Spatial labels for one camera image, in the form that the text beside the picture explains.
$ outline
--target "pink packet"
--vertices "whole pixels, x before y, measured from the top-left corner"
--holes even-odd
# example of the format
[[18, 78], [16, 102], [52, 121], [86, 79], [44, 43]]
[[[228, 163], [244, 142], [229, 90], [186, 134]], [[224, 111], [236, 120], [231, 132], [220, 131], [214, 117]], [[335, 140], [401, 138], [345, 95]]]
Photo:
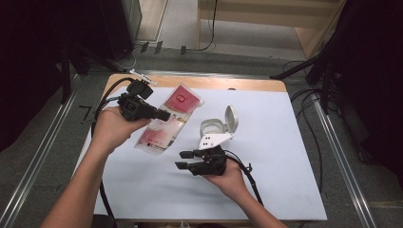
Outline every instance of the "pink packet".
[[160, 106], [161, 110], [171, 113], [169, 120], [152, 120], [135, 147], [151, 154], [162, 154], [175, 141], [193, 111], [202, 104], [199, 95], [187, 86], [179, 85]]

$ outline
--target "table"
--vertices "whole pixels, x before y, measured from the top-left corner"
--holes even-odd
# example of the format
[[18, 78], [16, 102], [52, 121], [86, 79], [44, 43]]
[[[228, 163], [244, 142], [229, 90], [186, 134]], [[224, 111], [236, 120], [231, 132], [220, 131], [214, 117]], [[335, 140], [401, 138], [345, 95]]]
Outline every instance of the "table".
[[[112, 75], [106, 88], [127, 76]], [[252, 176], [266, 208], [282, 220], [326, 219], [283, 82], [161, 75], [150, 78], [159, 86], [167, 86], [154, 88], [147, 99], [151, 105], [161, 105], [179, 83], [192, 87], [205, 104], [195, 110], [177, 140], [161, 156], [134, 148], [142, 133], [139, 130], [109, 157], [104, 183], [116, 219], [248, 222], [239, 207], [216, 186], [175, 165], [182, 161], [179, 152], [197, 148], [201, 121], [223, 120], [227, 105], [235, 106], [240, 124], [234, 139], [221, 146], [236, 153], [244, 163], [252, 163]], [[114, 92], [120, 95], [124, 91], [123, 87]], [[83, 151], [89, 140], [88, 135]], [[106, 213], [100, 198], [95, 213]]]
[[[335, 29], [346, 0], [219, 0], [216, 20], [296, 28], [307, 58]], [[213, 19], [214, 0], [198, 2], [198, 40], [201, 19]]]

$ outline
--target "hand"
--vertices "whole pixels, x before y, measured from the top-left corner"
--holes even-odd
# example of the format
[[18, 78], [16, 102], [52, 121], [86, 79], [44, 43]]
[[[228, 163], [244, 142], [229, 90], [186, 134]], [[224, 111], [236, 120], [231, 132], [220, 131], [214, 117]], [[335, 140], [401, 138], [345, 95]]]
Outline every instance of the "hand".
[[227, 160], [226, 169], [222, 176], [204, 175], [208, 181], [217, 185], [222, 193], [233, 201], [237, 201], [243, 196], [250, 195], [243, 181], [243, 174], [238, 164]]
[[130, 138], [131, 133], [150, 122], [151, 120], [147, 119], [129, 122], [122, 116], [118, 106], [107, 107], [98, 116], [91, 145], [96, 145], [103, 151], [111, 153]]

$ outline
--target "forearm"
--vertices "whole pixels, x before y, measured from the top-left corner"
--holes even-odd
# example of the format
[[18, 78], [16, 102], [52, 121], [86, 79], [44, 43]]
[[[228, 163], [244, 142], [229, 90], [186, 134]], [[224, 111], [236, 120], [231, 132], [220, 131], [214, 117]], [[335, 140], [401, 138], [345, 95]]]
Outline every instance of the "forearm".
[[90, 227], [107, 159], [97, 150], [93, 147], [87, 150], [42, 227]]
[[248, 193], [234, 199], [255, 227], [287, 227]]

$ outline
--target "white lid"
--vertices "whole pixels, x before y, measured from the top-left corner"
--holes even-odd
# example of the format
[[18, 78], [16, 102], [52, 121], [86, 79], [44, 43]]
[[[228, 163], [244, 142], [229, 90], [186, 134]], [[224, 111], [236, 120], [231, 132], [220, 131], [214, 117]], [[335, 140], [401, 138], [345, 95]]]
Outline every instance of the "white lid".
[[225, 124], [229, 133], [235, 133], [238, 127], [238, 115], [232, 105], [227, 106], [225, 110]]

